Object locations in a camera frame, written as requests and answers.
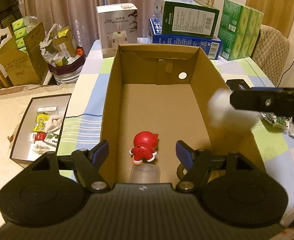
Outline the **brown cardboard box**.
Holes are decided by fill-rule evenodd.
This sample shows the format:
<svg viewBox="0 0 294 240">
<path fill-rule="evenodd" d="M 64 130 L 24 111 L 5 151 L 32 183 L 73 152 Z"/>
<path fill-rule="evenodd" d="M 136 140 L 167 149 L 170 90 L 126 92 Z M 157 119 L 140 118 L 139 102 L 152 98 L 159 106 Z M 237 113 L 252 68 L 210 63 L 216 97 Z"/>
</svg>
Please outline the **brown cardboard box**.
<svg viewBox="0 0 294 240">
<path fill-rule="evenodd" d="M 100 168 L 108 184 L 129 181 L 133 138 L 141 131 L 158 134 L 157 156 L 162 183 L 176 184 L 176 142 L 216 155 L 238 151 L 259 168 L 261 153 L 251 130 L 238 131 L 235 118 L 213 120 L 208 101 L 226 87 L 218 70 L 197 47 L 124 44 L 113 60 L 104 106 L 101 139 L 109 154 Z"/>
</svg>

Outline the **round bin with trash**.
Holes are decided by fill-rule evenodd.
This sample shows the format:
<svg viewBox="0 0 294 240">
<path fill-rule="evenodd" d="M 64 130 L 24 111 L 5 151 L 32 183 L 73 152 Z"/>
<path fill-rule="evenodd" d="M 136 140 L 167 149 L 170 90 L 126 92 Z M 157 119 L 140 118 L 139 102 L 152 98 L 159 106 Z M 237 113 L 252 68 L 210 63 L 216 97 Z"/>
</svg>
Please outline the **round bin with trash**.
<svg viewBox="0 0 294 240">
<path fill-rule="evenodd" d="M 41 55 L 57 84 L 75 83 L 85 64 L 85 51 L 78 46 L 70 27 L 55 23 L 40 42 Z"/>
</svg>

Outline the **green tissue pack stack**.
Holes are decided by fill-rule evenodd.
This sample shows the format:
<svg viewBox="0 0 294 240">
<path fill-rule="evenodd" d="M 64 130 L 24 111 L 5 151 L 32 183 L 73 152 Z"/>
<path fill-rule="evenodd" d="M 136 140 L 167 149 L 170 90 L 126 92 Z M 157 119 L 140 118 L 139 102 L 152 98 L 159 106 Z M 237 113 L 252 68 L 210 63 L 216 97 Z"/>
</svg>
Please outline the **green tissue pack stack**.
<svg viewBox="0 0 294 240">
<path fill-rule="evenodd" d="M 250 57 L 260 33 L 264 13 L 245 5 L 225 0 L 218 38 L 223 47 L 220 55 L 227 61 Z"/>
</svg>

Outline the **white humidifier box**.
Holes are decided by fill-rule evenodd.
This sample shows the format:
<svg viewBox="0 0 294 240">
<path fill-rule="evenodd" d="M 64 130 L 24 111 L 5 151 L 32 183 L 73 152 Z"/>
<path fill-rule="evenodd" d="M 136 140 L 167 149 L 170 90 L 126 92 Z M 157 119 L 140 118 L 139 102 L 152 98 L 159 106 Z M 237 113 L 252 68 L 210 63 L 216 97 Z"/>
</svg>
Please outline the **white humidifier box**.
<svg viewBox="0 0 294 240">
<path fill-rule="evenodd" d="M 113 57 L 120 44 L 137 43 L 138 8 L 132 3 L 97 7 L 103 57 Z"/>
</svg>

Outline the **shallow tray with items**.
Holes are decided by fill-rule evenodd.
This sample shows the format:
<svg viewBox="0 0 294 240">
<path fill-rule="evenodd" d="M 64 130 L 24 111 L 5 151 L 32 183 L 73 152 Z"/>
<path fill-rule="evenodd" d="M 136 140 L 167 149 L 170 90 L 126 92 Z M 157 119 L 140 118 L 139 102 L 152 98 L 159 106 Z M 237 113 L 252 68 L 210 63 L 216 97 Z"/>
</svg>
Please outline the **shallow tray with items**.
<svg viewBox="0 0 294 240">
<path fill-rule="evenodd" d="M 42 154 L 56 150 L 70 98 L 71 93 L 30 100 L 11 147 L 11 160 L 26 167 Z"/>
</svg>

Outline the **clear plastic swab packet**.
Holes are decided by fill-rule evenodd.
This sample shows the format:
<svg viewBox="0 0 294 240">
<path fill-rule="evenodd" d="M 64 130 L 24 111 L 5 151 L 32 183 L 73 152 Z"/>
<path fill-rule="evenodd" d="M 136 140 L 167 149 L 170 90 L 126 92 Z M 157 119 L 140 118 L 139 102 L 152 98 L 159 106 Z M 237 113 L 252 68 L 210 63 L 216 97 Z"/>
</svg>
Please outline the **clear plastic swab packet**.
<svg viewBox="0 0 294 240">
<path fill-rule="evenodd" d="M 292 118 L 277 116 L 274 113 L 261 113 L 263 119 L 274 128 L 278 128 L 294 139 L 294 122 Z"/>
</svg>

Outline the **checked tablecloth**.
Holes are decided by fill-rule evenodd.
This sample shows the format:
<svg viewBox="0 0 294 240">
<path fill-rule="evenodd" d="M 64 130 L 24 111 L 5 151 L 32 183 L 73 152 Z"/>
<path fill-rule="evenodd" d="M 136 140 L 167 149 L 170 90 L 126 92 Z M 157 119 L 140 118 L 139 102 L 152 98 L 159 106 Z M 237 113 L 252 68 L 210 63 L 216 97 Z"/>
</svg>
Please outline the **checked tablecloth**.
<svg viewBox="0 0 294 240">
<path fill-rule="evenodd" d="M 58 153 L 71 154 L 80 148 L 91 149 L 99 143 L 108 82 L 114 57 L 104 58 L 92 49 L 72 93 Z M 250 58 L 212 61 L 222 79 L 242 79 L 250 87 L 271 87 L 272 83 Z M 288 206 L 282 223 L 294 215 L 294 139 L 261 119 L 251 130 L 261 153 L 264 169 L 288 194 Z"/>
</svg>

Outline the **red toy figure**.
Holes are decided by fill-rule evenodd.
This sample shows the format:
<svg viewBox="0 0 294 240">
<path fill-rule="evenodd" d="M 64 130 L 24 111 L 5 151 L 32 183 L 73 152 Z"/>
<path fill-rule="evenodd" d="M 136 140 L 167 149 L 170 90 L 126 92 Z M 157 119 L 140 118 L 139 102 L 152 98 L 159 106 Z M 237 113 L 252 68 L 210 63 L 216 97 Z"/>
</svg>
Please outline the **red toy figure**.
<svg viewBox="0 0 294 240">
<path fill-rule="evenodd" d="M 157 156 L 159 134 L 149 131 L 142 131 L 136 134 L 133 139 L 133 148 L 130 150 L 132 163 L 141 165 L 144 160 L 154 161 Z"/>
</svg>

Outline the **quilted beige chair cover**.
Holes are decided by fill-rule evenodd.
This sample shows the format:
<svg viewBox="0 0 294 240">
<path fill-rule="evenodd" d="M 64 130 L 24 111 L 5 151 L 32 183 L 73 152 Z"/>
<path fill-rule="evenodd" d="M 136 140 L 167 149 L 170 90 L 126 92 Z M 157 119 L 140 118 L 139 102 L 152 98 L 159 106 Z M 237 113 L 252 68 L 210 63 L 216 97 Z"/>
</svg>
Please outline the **quilted beige chair cover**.
<svg viewBox="0 0 294 240">
<path fill-rule="evenodd" d="M 275 86 L 280 81 L 289 47 L 289 40 L 279 30 L 261 25 L 251 58 Z"/>
</svg>

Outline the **open cardboard carton floor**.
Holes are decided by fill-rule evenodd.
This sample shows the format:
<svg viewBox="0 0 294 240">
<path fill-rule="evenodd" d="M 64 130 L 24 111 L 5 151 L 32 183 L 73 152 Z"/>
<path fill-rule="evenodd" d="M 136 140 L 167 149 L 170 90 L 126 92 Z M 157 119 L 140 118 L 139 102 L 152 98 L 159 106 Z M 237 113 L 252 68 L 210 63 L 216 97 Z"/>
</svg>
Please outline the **open cardboard carton floor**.
<svg viewBox="0 0 294 240">
<path fill-rule="evenodd" d="M 12 27 L 13 37 L 0 49 L 0 64 L 13 85 L 39 85 L 49 71 L 40 49 L 45 38 L 43 23 L 24 17 Z"/>
</svg>

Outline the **blue product box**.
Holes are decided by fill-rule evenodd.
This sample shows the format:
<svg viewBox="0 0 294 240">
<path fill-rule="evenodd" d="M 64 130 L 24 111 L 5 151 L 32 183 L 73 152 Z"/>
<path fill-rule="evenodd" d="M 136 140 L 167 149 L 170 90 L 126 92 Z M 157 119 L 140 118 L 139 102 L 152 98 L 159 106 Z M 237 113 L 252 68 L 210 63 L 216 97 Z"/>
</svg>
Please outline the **blue product box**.
<svg viewBox="0 0 294 240">
<path fill-rule="evenodd" d="M 200 47 L 211 60 L 217 60 L 222 49 L 222 41 L 216 35 L 210 39 L 162 34 L 162 25 L 159 18 L 150 18 L 148 27 L 148 38 L 151 43 Z"/>
</svg>

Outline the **clear plastic cup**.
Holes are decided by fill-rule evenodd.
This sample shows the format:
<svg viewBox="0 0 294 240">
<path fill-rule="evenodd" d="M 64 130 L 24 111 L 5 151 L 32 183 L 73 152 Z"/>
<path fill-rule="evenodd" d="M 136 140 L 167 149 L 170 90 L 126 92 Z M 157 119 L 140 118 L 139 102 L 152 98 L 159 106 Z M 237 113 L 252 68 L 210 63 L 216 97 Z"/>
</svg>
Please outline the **clear plastic cup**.
<svg viewBox="0 0 294 240">
<path fill-rule="evenodd" d="M 156 184 L 160 182 L 160 168 L 157 165 L 142 163 L 133 165 L 129 183 Z"/>
</svg>

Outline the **green product box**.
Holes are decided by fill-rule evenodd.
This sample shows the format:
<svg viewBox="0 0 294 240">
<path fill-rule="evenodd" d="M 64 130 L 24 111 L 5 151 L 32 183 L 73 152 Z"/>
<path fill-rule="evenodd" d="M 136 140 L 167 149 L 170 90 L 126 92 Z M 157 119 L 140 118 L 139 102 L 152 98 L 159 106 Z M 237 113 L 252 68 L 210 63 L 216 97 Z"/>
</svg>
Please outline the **green product box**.
<svg viewBox="0 0 294 240">
<path fill-rule="evenodd" d="M 195 0 L 154 0 L 154 17 L 161 23 L 161 33 L 212 38 L 219 10 Z"/>
</svg>

